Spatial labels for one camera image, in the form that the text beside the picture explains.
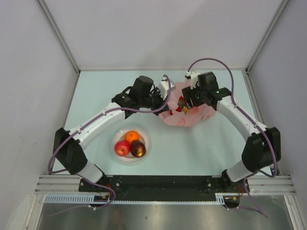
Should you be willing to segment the pink plastic bag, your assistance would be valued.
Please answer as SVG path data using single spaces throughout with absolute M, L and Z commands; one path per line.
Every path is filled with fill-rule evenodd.
M 159 114 L 165 124 L 175 127 L 191 127 L 197 122 L 207 120 L 215 115 L 216 111 L 206 104 L 189 109 L 186 115 L 183 112 L 176 112 L 178 99 L 183 96 L 182 89 L 187 87 L 186 81 L 177 82 L 175 86 L 176 89 L 171 92 L 168 101 L 169 110 Z

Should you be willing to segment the fake cherry tomatoes bunch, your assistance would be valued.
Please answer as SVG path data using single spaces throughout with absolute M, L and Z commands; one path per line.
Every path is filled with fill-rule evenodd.
M 179 99 L 178 99 L 178 102 L 177 102 L 177 109 L 175 109 L 176 112 L 178 113 L 181 113 L 183 112 L 184 115 L 187 114 L 188 112 L 188 107 L 187 107 L 187 104 L 185 102 L 185 99 L 183 96 L 180 96 Z

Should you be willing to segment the fake orange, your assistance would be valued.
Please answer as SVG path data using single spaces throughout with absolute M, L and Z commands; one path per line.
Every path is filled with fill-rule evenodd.
M 137 131 L 131 130 L 125 134 L 124 139 L 131 144 L 133 141 L 140 140 L 140 135 Z

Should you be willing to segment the fake dark purple fruit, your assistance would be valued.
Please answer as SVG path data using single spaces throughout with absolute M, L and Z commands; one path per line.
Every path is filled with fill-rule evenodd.
M 133 141 L 130 146 L 130 152 L 134 157 L 140 158 L 146 154 L 146 147 L 140 140 Z

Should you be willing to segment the fake red apple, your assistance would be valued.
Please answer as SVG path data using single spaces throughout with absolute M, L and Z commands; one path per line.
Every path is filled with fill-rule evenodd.
M 118 141 L 114 146 L 114 151 L 118 156 L 125 157 L 130 152 L 130 143 L 126 140 Z

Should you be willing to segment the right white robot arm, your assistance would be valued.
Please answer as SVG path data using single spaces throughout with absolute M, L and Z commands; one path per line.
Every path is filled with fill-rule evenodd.
M 281 134 L 276 127 L 266 125 L 252 118 L 234 99 L 233 92 L 218 85 L 213 72 L 187 72 L 189 86 L 182 89 L 185 106 L 188 109 L 206 104 L 222 114 L 239 131 L 245 140 L 241 160 L 224 170 L 221 186 L 226 192 L 233 192 L 240 181 L 262 168 L 273 165 L 281 159 Z

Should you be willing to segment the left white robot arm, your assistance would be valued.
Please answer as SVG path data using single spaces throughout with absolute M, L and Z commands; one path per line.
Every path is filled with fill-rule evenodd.
M 92 189 L 102 191 L 106 186 L 104 173 L 87 159 L 84 150 L 107 128 L 134 113 L 158 115 L 165 111 L 172 90 L 171 80 L 164 74 L 158 86 L 154 87 L 153 83 L 151 78 L 139 76 L 132 86 L 115 95 L 101 112 L 88 121 L 70 130 L 58 129 L 48 172 L 54 174 L 51 164 L 58 160 L 69 174 L 82 177 Z

